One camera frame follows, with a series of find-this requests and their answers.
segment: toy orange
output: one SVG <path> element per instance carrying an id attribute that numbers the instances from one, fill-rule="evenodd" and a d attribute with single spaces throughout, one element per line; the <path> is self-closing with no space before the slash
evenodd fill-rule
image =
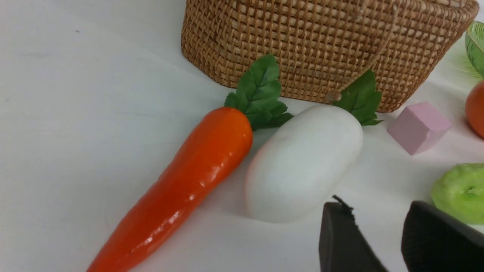
<path id="1" fill-rule="evenodd" d="M 474 131 L 484 138 L 484 80 L 474 86 L 467 96 L 466 116 Z"/>

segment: daikon radish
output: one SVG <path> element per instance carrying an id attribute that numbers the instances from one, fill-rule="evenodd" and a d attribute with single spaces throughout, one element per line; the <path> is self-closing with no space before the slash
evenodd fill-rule
<path id="1" fill-rule="evenodd" d="M 331 193 L 363 146 L 363 125 L 376 125 L 381 93 L 369 71 L 333 105 L 299 113 L 262 146 L 246 175 L 247 213 L 261 221 L 293 221 Z"/>

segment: pink block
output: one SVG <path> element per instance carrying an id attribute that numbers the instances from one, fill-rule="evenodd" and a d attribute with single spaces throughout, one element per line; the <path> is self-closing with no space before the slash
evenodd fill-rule
<path id="1" fill-rule="evenodd" d="M 410 154 L 431 149 L 444 137 L 452 123 L 430 103 L 407 106 L 388 129 L 388 133 Z"/>

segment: rattan basket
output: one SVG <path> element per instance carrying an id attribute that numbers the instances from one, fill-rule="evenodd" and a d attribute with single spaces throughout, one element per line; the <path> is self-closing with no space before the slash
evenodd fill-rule
<path id="1" fill-rule="evenodd" d="M 392 112 L 478 11 L 475 0 L 187 0 L 181 47 L 230 88 L 272 53 L 282 96 L 319 103 L 371 68 L 383 97 L 378 111 Z"/>

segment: toy carrot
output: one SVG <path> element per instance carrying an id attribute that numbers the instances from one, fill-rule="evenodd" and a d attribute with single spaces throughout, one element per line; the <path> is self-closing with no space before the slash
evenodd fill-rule
<path id="1" fill-rule="evenodd" d="M 274 56 L 252 64 L 224 107 L 202 119 L 158 181 L 121 220 L 87 272 L 127 272 L 148 258 L 239 166 L 250 151 L 253 131 L 279 127 L 292 117 L 277 100 L 278 77 Z"/>

